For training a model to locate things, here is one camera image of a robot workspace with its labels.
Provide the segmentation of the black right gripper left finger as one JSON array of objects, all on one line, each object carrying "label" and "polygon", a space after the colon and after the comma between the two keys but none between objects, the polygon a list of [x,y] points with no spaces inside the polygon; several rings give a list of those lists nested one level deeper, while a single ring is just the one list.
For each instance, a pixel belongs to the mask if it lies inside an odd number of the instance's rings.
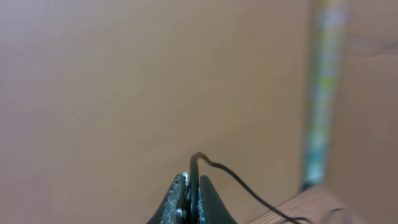
[{"label": "black right gripper left finger", "polygon": [[177,174],[147,224],[184,224],[188,205],[188,174]]}]

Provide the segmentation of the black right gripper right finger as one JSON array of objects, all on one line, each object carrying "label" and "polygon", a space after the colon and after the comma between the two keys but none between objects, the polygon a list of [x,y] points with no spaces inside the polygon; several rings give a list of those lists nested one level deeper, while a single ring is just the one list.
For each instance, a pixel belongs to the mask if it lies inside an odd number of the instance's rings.
[{"label": "black right gripper right finger", "polygon": [[199,224],[237,224],[208,176],[200,177],[199,191]]}]

